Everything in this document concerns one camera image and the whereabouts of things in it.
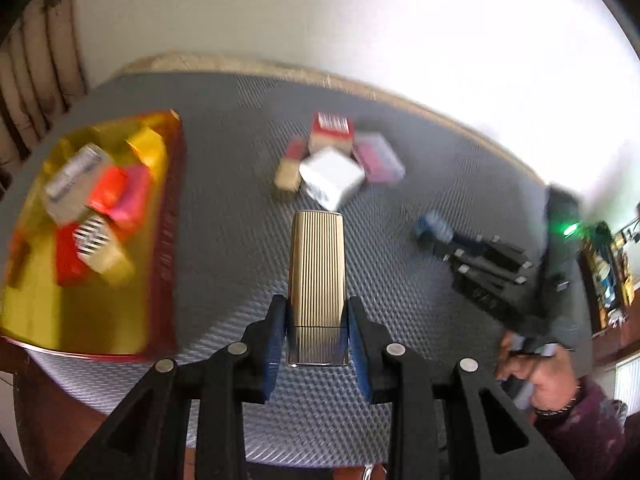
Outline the purple sleeved forearm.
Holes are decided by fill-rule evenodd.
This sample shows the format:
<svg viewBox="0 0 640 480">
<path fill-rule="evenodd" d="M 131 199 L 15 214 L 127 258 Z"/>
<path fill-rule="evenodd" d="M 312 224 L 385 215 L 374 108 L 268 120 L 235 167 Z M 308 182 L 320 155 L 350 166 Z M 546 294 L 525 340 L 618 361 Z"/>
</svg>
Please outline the purple sleeved forearm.
<svg viewBox="0 0 640 480">
<path fill-rule="evenodd" d="M 625 431 L 614 404 L 585 376 L 565 408 L 536 411 L 535 427 L 575 479 L 606 479 L 622 456 Z"/>
</svg>

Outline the person right hand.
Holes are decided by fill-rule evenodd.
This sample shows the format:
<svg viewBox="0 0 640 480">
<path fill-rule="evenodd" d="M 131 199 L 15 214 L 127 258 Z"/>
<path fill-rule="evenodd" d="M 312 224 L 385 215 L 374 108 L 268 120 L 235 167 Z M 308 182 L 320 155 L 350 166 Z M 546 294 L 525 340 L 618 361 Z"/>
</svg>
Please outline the person right hand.
<svg viewBox="0 0 640 480">
<path fill-rule="evenodd" d="M 548 358 L 512 354 L 513 338 L 514 333 L 507 330 L 500 341 L 496 377 L 530 382 L 534 386 L 530 403 L 538 411 L 565 411 L 575 402 L 580 390 L 570 352 L 559 347 Z"/>
</svg>

